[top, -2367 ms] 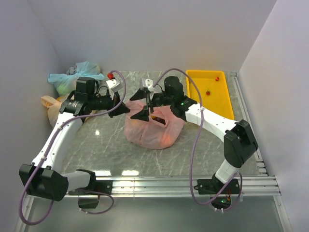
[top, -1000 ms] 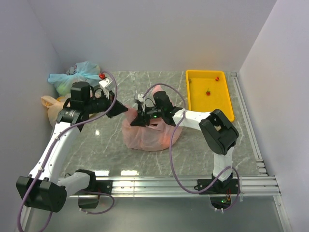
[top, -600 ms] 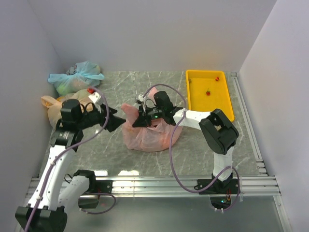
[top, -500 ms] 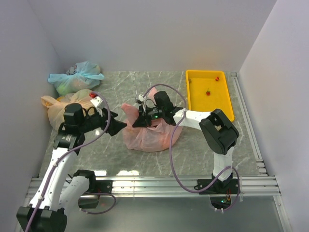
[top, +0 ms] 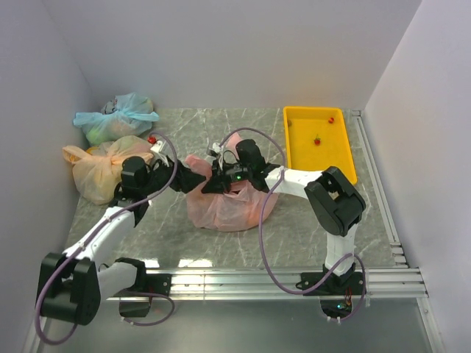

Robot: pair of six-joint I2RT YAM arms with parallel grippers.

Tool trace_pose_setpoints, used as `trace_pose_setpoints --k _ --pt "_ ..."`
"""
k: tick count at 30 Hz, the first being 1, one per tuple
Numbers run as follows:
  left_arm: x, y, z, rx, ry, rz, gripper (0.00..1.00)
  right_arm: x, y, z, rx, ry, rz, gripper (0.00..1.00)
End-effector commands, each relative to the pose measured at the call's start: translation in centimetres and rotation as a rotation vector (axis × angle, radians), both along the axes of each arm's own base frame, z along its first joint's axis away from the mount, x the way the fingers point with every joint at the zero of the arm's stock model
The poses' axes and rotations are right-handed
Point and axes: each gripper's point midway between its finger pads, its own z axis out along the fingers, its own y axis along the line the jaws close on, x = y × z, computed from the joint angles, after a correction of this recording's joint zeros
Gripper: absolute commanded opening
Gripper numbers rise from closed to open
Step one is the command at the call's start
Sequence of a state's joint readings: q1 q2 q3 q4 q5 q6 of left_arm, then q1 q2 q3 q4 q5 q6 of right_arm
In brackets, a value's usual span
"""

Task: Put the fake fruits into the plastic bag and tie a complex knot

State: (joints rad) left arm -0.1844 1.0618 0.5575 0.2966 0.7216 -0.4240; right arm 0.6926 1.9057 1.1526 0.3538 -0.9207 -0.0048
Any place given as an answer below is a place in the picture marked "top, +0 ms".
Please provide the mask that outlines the pink plastic bag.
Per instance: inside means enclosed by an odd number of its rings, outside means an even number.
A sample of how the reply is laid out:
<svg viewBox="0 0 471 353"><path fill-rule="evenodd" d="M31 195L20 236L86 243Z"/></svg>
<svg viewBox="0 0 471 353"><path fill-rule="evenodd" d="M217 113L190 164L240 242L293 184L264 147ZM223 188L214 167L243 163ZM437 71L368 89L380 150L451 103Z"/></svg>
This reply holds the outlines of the pink plastic bag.
<svg viewBox="0 0 471 353"><path fill-rule="evenodd" d="M273 194L264 204L266 194L254 189L248 181L232 184L231 191L223 194L204 194L202 183L187 193L185 200L188 218L197 228L215 229L221 232L241 232L246 226L245 212L249 208L261 208L267 219L278 200Z"/></svg>

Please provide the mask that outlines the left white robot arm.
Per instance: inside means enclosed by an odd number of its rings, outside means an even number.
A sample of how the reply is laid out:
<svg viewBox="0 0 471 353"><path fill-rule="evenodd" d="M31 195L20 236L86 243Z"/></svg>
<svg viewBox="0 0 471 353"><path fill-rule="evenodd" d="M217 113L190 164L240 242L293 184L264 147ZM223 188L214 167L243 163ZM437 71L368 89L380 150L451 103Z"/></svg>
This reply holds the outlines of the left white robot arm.
<svg viewBox="0 0 471 353"><path fill-rule="evenodd" d="M63 253L46 255L40 266L36 310L39 316L87 325L99 305L122 291L139 296L149 289L143 261L122 257L111 266L100 265L142 220L152 198L167 188L188 193L205 181L179 160L142 157L122 163L121 181L101 220Z"/></svg>

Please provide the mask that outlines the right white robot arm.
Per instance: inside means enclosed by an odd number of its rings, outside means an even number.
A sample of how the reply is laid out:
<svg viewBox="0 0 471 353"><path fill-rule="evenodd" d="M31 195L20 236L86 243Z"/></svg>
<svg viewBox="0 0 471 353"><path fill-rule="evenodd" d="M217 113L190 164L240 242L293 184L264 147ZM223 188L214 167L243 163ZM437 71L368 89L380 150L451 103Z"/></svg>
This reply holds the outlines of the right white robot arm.
<svg viewBox="0 0 471 353"><path fill-rule="evenodd" d="M331 293L341 293L350 284L355 272L354 242L358 224L366 209L366 202L353 184L337 167L324 171L301 171L268 163L252 139L235 145L235 163L217 162L203 193L224 193L236 182L248 181L265 198L258 216L258 240L262 261L273 282L286 293L269 267L263 246L263 214L266 204L275 193L284 193L307 199L319 225L327 233L327 255L323 265L324 276L309 289L308 294L325 284Z"/></svg>

